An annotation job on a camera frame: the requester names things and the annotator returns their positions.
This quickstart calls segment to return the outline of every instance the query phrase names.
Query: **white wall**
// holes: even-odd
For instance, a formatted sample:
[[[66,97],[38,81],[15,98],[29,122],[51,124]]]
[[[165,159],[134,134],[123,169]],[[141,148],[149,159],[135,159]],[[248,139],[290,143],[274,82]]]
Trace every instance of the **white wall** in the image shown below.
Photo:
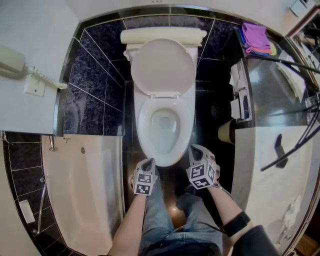
[[[194,5],[242,16],[286,35],[303,17],[297,18],[289,7],[296,0],[162,0],[162,4]],[[80,21],[114,10],[153,5],[152,0],[66,0]],[[307,4],[309,11],[313,0]]]
[[[40,256],[18,215],[8,184],[3,144],[0,140],[0,255]]]
[[[0,45],[58,81],[78,22],[64,0],[0,0]],[[26,94],[24,80],[0,76],[0,130],[52,134],[56,94]]]

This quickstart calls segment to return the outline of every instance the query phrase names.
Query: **leg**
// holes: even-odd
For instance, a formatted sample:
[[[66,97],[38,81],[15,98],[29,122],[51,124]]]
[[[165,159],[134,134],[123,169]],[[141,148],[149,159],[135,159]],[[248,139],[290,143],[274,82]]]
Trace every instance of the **leg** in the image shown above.
[[[186,224],[204,222],[218,228],[200,197],[185,193],[177,199],[176,206],[184,211],[184,214],[187,217]],[[211,232],[214,231],[214,229],[204,224],[192,224],[186,226],[184,231]]]
[[[166,209],[158,171],[156,174],[158,179],[153,186],[152,194],[146,199],[140,251],[162,240],[174,230]]]

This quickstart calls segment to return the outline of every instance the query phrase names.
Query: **wristband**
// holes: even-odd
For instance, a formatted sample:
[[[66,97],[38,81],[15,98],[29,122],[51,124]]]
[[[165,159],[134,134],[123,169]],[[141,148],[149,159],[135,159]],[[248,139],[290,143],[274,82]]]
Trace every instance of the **wristband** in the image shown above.
[[[223,229],[228,237],[232,237],[234,234],[245,228],[249,222],[249,216],[244,211],[242,211],[230,222],[224,225]]]

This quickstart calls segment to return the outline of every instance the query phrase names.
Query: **wall outlet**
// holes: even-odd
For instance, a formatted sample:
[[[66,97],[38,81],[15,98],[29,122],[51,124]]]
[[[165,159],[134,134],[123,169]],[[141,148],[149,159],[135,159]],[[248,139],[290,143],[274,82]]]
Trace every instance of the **wall outlet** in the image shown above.
[[[25,78],[24,93],[43,97],[45,94],[46,84],[43,80],[28,74]]]

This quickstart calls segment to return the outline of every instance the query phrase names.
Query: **toilet lid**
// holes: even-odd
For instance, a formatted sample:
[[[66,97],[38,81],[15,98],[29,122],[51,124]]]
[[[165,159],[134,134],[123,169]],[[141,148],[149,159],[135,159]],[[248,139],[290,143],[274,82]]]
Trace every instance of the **toilet lid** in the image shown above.
[[[179,42],[158,38],[146,42],[131,63],[135,84],[147,95],[184,94],[196,80],[196,65]]]

